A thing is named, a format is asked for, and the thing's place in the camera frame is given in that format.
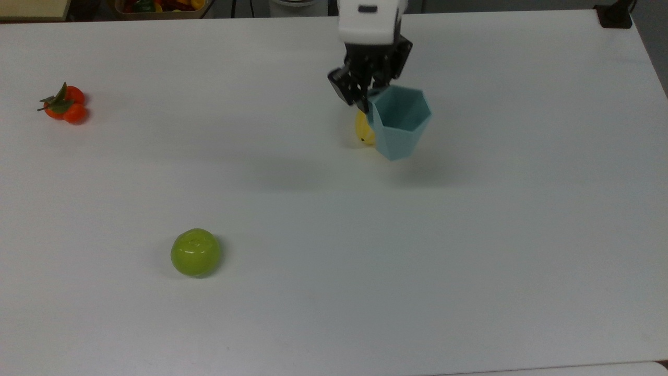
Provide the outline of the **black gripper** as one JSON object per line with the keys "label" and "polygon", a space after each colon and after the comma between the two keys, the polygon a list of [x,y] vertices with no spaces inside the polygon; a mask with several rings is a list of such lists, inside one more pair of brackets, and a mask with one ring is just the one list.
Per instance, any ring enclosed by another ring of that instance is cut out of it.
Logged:
{"label": "black gripper", "polygon": [[398,79],[413,49],[413,43],[399,37],[389,45],[345,43],[344,46],[344,66],[330,71],[328,81],[347,105],[355,105],[368,114],[369,87],[372,98],[386,90],[392,80]]}

